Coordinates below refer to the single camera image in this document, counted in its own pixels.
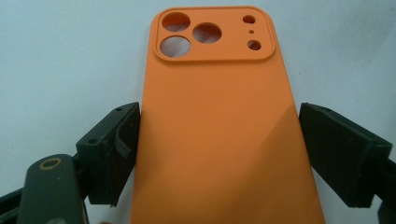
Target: camera cutout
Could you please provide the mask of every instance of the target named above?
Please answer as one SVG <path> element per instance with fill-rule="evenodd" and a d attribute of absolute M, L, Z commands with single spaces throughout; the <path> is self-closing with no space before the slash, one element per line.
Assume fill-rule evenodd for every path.
<path fill-rule="evenodd" d="M 202 23 L 194 28 L 192 35 L 201 43 L 212 44 L 221 38 L 221 30 L 213 23 Z"/>
<path fill-rule="evenodd" d="M 181 32 L 190 26 L 190 18 L 181 12 L 171 13 L 163 18 L 163 28 L 170 32 Z"/>
<path fill-rule="evenodd" d="M 190 51 L 191 44 L 183 36 L 170 36 L 161 43 L 161 52 L 170 58 L 179 58 Z"/>

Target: white surface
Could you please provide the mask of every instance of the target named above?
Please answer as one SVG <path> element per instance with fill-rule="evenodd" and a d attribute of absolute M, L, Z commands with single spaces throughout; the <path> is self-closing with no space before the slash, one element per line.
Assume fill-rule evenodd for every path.
<path fill-rule="evenodd" d="M 140 101 L 149 25 L 168 7 L 196 1 L 0 1 L 0 195 L 27 168 L 75 143 L 118 105 Z M 296 104 L 327 106 L 396 144 L 396 2 L 209 1 L 254 5 L 272 17 Z M 393 151 L 391 158 L 396 161 Z M 329 224 L 377 223 L 347 208 L 316 175 Z M 91 223 L 127 223 L 120 206 L 90 206 Z"/>

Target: orange phone case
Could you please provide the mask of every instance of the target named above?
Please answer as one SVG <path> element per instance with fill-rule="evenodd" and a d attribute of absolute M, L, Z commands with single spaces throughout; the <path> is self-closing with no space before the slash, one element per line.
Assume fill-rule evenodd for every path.
<path fill-rule="evenodd" d="M 217 40 L 197 38 L 202 25 Z M 183 56 L 163 51 L 173 36 L 190 43 Z M 181 7 L 153 20 L 131 223 L 324 223 L 265 12 Z"/>

